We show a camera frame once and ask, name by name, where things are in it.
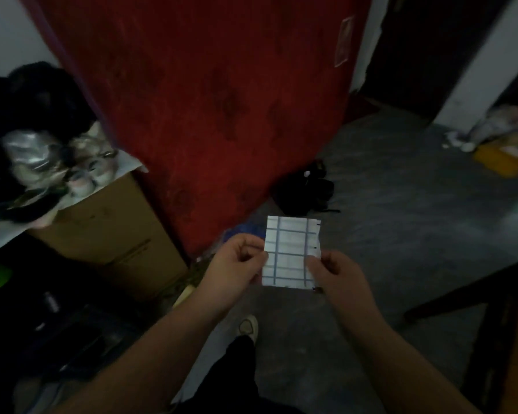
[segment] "black pants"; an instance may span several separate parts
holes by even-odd
[[[255,346],[248,336],[237,337],[209,370],[194,397],[180,404],[177,413],[270,412],[303,414],[297,408],[259,397],[255,384]]]

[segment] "red painted surface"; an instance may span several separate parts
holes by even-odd
[[[337,132],[370,0],[23,0],[189,254]],[[351,57],[334,68],[341,21]]]

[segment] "person's left hand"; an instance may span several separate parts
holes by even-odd
[[[218,314],[227,312],[268,259],[264,240],[251,234],[237,234],[217,251],[209,264],[196,297]]]

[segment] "brown cardboard box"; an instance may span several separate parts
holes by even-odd
[[[139,301],[154,298],[187,269],[130,174],[31,234],[65,257],[94,265]]]

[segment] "white shoe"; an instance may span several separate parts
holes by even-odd
[[[254,341],[254,344],[257,342],[257,336],[259,335],[259,323],[257,322],[255,316],[248,315],[242,320],[242,322],[240,322],[237,335],[248,336],[251,340]]]

